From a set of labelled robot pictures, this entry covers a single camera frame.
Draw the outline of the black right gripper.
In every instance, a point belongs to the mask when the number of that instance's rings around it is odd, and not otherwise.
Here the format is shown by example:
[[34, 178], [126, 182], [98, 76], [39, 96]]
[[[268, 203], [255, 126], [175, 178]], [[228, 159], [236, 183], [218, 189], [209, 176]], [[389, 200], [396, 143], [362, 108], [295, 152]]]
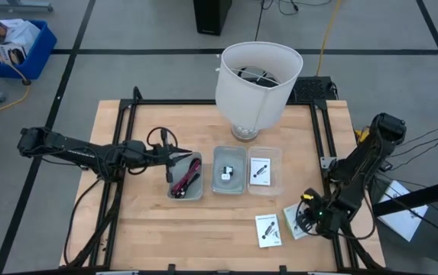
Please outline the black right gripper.
[[298, 226], [308, 235], [331, 238], [334, 211], [328, 197], [321, 196], [314, 189], [307, 189], [298, 205]]

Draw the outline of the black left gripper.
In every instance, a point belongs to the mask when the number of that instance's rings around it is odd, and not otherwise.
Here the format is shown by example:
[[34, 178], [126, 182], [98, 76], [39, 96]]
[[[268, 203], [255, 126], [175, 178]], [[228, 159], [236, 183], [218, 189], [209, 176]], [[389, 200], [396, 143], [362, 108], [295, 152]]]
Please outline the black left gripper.
[[[171, 172], [171, 160], [173, 164], [178, 163], [179, 161], [186, 159], [187, 157], [190, 157], [192, 154], [191, 150], [183, 149], [176, 147], [174, 145], [170, 145], [168, 140], [168, 135], [170, 131], [167, 128], [160, 128], [160, 136], [161, 136], [161, 143], [158, 144], [155, 149], [157, 152], [157, 159], [161, 164], [165, 164], [166, 169], [166, 181], [168, 183], [173, 182], [173, 175]], [[173, 157], [170, 160], [170, 154], [182, 154], [177, 157]]]

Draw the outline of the white instruction booklet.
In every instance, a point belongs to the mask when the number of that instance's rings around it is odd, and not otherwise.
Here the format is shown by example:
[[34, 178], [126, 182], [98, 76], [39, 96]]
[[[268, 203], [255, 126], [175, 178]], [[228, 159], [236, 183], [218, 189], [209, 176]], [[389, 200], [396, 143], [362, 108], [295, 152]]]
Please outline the white instruction booklet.
[[249, 183], [254, 186], [271, 185], [271, 160], [269, 158], [252, 157], [250, 159]]
[[296, 217], [298, 205], [299, 204], [294, 204], [283, 209], [287, 227], [294, 240], [307, 236], [307, 233], [297, 224]]
[[276, 214], [256, 215], [256, 232], [260, 248], [270, 248], [282, 245], [281, 234]]

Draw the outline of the white plastic bin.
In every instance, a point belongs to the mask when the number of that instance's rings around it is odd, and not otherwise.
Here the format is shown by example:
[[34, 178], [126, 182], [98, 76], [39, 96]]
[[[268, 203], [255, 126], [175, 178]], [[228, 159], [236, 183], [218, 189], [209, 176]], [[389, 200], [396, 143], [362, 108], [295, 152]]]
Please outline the white plastic bin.
[[[230, 180], [222, 180], [223, 168], [233, 167]], [[217, 146], [213, 150], [211, 189], [214, 193], [241, 195], [245, 191], [247, 151], [244, 147]]]
[[203, 194], [202, 155], [191, 153], [171, 167], [173, 182], [169, 184], [167, 197], [175, 201], [199, 200]]

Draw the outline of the clear plastic bin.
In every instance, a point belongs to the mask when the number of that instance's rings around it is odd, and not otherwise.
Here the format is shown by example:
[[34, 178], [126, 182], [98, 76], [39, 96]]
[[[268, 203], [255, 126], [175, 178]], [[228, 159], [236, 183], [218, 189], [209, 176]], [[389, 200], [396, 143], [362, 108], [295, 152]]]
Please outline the clear plastic bin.
[[[249, 183], [250, 159], [252, 157], [271, 160], [271, 185], [254, 186]], [[248, 192], [256, 196], [279, 196], [284, 191], [282, 183], [282, 151], [278, 147], [253, 146], [248, 149]]]

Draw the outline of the white paper sheet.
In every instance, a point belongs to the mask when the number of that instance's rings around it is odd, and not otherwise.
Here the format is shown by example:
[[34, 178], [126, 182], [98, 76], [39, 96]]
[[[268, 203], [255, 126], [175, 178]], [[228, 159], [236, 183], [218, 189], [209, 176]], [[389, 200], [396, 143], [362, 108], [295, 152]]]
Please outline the white paper sheet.
[[[397, 180], [392, 180], [382, 192], [379, 203], [397, 199], [399, 196], [409, 193], [409, 190], [403, 187]], [[424, 217], [427, 210], [428, 206], [422, 205], [411, 210], [382, 215], [378, 219], [406, 241], [410, 242], [422, 222], [420, 217]]]

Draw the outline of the table lamp with white shade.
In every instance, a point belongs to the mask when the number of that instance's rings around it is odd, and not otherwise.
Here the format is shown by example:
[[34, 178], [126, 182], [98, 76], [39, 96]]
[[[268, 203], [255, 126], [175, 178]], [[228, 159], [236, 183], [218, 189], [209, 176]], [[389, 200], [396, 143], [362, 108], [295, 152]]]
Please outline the table lamp with white shade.
[[[251, 67], [271, 74], [274, 85], [261, 86], [238, 75]], [[259, 131], [272, 128], [302, 69], [302, 56], [281, 44], [254, 41], [227, 47], [221, 55], [215, 97], [219, 112], [231, 123], [232, 135], [249, 142]]]

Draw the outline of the yellow plug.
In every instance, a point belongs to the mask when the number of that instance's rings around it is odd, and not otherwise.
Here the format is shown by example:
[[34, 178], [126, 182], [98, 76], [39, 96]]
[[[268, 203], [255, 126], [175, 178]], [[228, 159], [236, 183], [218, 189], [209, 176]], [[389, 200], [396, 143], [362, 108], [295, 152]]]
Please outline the yellow plug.
[[369, 136], [369, 127], [364, 127], [361, 130], [354, 130], [356, 143], [360, 144]]

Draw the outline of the black metal beam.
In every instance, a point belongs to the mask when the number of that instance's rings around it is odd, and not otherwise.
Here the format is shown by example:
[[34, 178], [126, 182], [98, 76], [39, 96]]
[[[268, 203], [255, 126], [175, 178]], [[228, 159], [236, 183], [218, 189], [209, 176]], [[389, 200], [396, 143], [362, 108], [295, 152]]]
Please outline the black metal beam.
[[438, 184], [377, 203], [373, 205], [373, 212], [378, 217], [422, 205], [429, 205], [433, 202], [438, 202]]

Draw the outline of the black perforated box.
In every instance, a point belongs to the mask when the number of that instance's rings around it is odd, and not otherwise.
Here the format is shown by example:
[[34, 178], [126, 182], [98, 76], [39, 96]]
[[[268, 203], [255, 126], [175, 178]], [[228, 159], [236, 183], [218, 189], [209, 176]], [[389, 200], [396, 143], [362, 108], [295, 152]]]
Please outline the black perforated box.
[[337, 100], [336, 84], [329, 76], [298, 77], [288, 102], [313, 101], [317, 99]]

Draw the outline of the black computer tower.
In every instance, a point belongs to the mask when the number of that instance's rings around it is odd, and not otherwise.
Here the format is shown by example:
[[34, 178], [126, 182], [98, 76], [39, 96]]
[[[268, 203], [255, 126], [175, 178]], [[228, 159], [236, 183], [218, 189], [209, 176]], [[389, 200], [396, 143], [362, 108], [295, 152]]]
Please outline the black computer tower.
[[193, 0], [197, 32], [219, 36], [231, 6], [232, 0]]

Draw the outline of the blue plastic tote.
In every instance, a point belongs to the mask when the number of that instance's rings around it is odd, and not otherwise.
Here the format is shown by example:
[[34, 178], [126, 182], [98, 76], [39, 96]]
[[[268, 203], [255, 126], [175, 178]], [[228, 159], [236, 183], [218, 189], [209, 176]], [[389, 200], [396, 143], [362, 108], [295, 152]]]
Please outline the blue plastic tote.
[[[48, 27], [46, 21], [30, 20], [30, 22], [40, 29], [40, 33], [34, 41], [30, 52], [25, 61], [20, 65], [15, 65], [27, 79], [38, 79], [44, 69], [52, 50], [57, 43], [57, 38]], [[20, 79], [21, 76], [15, 72], [9, 65], [0, 61], [0, 78]]]

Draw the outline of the white crumpled packaging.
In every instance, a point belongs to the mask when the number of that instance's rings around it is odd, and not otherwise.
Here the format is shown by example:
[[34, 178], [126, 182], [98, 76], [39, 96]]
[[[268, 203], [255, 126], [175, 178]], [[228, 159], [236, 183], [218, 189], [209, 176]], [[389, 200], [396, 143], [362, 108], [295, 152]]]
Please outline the white crumpled packaging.
[[7, 35], [6, 39], [10, 44], [22, 47], [25, 53], [30, 53], [40, 32], [40, 28], [30, 21], [23, 21]]

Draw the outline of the printed carton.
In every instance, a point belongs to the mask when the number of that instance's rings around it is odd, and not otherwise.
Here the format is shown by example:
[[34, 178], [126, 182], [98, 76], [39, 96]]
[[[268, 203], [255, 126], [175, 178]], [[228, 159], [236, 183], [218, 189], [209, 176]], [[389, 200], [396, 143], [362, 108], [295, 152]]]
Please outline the printed carton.
[[0, 62], [21, 65], [27, 58], [22, 46], [16, 44], [0, 44]]
[[0, 20], [0, 44], [3, 44], [6, 37], [23, 23], [24, 20], [20, 18]]

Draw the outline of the black aluminium rig frame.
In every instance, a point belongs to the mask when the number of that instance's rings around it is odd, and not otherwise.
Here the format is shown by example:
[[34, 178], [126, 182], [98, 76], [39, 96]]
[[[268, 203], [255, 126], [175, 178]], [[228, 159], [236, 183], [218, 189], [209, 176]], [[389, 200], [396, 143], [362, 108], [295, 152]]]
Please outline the black aluminium rig frame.
[[361, 264], [344, 238], [337, 242], [307, 236], [294, 239], [281, 223], [282, 244], [258, 245], [255, 217], [282, 216], [305, 189], [321, 192], [321, 172], [308, 105], [289, 105], [276, 126], [259, 135], [260, 147], [282, 151], [284, 191], [279, 196], [216, 194], [211, 189], [213, 149], [233, 145], [229, 123], [212, 100], [145, 99], [136, 109], [133, 135], [143, 140], [151, 129], [164, 126], [183, 148], [203, 156], [203, 195], [196, 201], [167, 198], [163, 167], [150, 167], [137, 176], [127, 175], [115, 236], [102, 236], [96, 244], [96, 262], [114, 270], [176, 272], [219, 270], [278, 272], [334, 271], [338, 266]]

